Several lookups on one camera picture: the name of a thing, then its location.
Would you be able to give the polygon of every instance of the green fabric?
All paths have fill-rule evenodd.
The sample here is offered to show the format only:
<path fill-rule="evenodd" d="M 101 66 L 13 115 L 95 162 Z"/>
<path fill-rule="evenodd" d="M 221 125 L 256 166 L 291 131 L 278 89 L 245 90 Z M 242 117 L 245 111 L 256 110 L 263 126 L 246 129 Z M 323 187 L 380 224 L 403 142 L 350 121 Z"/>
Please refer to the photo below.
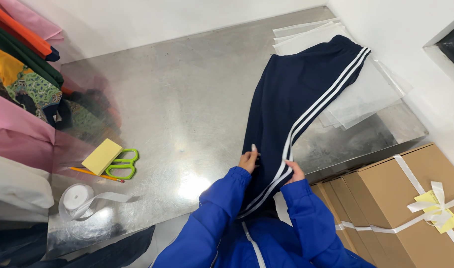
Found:
<path fill-rule="evenodd" d="M 0 50 L 10 54 L 23 64 L 27 65 L 52 85 L 59 89 L 62 88 L 62 74 L 2 28 L 0 28 Z"/>

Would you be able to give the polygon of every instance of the elastic waistband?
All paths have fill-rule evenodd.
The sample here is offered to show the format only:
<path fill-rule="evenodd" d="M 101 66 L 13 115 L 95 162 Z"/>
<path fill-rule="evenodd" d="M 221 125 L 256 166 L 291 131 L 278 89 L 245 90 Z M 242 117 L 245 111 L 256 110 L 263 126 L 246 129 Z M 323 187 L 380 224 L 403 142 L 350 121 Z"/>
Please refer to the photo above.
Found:
<path fill-rule="evenodd" d="M 342 46 L 346 49 L 352 50 L 353 52 L 359 53 L 361 49 L 363 48 L 362 46 L 356 44 L 355 42 L 349 40 L 348 37 L 344 37 L 342 35 L 336 35 L 333 37 L 330 41 L 331 43 L 335 43 L 339 46 Z"/>

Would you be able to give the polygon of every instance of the white ribbon bow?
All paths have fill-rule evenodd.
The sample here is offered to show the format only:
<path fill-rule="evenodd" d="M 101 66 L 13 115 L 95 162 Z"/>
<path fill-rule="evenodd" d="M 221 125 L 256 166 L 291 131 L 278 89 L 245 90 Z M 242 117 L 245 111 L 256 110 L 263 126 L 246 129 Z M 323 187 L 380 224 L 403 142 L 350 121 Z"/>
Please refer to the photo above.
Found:
<path fill-rule="evenodd" d="M 438 204 L 437 203 L 432 203 L 432 202 L 425 202 L 425 201 L 420 201 L 416 202 L 413 204 L 408 205 L 408 209 L 412 212 L 417 212 L 423 209 L 426 209 L 431 206 L 436 206 L 438 209 L 426 212 L 425 215 L 423 215 L 424 220 L 427 221 L 433 221 L 435 222 L 434 224 L 430 225 L 435 225 L 439 229 L 441 229 L 445 223 L 452 217 L 452 215 L 446 210 L 447 208 L 450 208 L 454 206 L 452 202 L 445 203 L 445 194 L 444 194 L 444 187 L 442 186 L 441 182 L 431 182 L 432 184 L 432 190 L 437 197 Z"/>

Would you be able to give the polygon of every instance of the yellow sticky note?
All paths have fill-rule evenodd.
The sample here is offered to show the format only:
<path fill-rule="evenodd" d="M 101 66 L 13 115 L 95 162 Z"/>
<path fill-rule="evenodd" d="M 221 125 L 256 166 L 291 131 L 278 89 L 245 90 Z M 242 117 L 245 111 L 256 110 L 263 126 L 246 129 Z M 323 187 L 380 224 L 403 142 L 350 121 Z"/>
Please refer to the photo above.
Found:
<path fill-rule="evenodd" d="M 439 204 L 438 200 L 437 200 L 437 197 L 435 196 L 433 190 L 431 190 L 429 192 L 426 192 L 425 194 L 420 195 L 420 196 L 418 196 L 418 197 L 416 197 L 414 199 L 417 202 L 424 201 L 424 202 L 431 202 L 431 203 Z M 426 209 L 423 209 L 422 211 L 427 213 L 429 211 L 436 210 L 436 209 L 439 209 L 438 206 L 431 206 L 431 207 L 428 207 Z M 446 211 L 449 212 L 450 215 L 452 215 L 452 217 L 447 222 L 445 222 L 445 224 L 444 224 L 444 226 L 442 228 L 439 228 L 439 227 L 434 225 L 441 234 L 443 234 L 443 233 L 451 230 L 452 228 L 454 228 L 454 214 L 448 208 L 446 209 Z"/>
<path fill-rule="evenodd" d="M 114 141 L 105 139 L 81 164 L 99 176 L 116 159 L 122 150 L 123 148 Z"/>

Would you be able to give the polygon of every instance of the metal table surface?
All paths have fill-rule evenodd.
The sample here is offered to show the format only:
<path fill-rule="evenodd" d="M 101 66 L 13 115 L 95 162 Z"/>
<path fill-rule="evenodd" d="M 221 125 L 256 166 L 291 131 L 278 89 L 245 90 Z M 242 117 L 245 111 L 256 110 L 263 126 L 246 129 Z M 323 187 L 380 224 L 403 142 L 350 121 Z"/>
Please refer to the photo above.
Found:
<path fill-rule="evenodd" d="M 318 7 L 63 65 L 63 75 L 85 89 L 103 84 L 122 120 L 118 142 L 138 149 L 140 159 L 134 178 L 125 183 L 75 172 L 59 163 L 84 159 L 105 132 L 80 136 L 90 141 L 83 143 L 57 131 L 55 199 L 75 183 L 92 186 L 95 194 L 142 198 L 99 202 L 91 217 L 72 222 L 61 221 L 56 203 L 48 222 L 47 258 L 194 211 L 199 194 L 238 163 L 254 89 L 275 52 L 272 29 L 333 17 Z M 425 133 L 401 104 L 347 131 L 324 128 L 316 119 L 293 152 L 311 173 Z"/>

